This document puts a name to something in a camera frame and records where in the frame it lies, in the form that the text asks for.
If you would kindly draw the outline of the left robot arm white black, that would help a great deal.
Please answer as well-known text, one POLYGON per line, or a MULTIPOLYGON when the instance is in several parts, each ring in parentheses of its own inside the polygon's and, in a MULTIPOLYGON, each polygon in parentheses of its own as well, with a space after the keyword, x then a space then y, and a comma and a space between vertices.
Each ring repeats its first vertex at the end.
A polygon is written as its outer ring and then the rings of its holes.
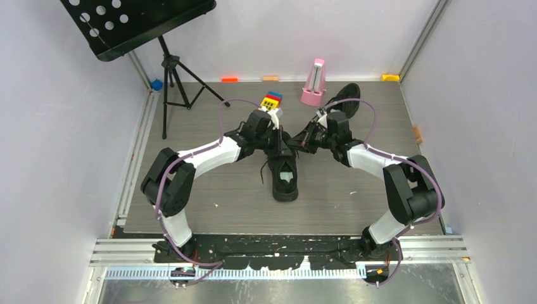
POLYGON ((199 176, 222 165, 238 162, 256 150, 275 147, 282 110, 254 110, 239 128, 196 149, 176 152, 161 150, 141 183, 141 191, 153 206, 170 245, 170 254, 179 262, 189 261, 194 245, 185 207, 193 183, 199 176))

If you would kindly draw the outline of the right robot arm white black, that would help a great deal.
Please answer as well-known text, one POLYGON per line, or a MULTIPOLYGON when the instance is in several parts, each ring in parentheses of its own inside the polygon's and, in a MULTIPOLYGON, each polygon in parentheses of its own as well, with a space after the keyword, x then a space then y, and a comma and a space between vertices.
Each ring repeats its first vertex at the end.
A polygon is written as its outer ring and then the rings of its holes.
POLYGON ((445 205, 424 156, 393 155, 355 139, 348 118, 342 112, 312 119, 290 144, 310 154, 327 149, 340 164, 367 172, 384 182, 388 210, 363 230, 360 240, 362 253, 370 260, 379 259, 387 250, 386 243, 406 233, 411 226, 437 217, 445 205))

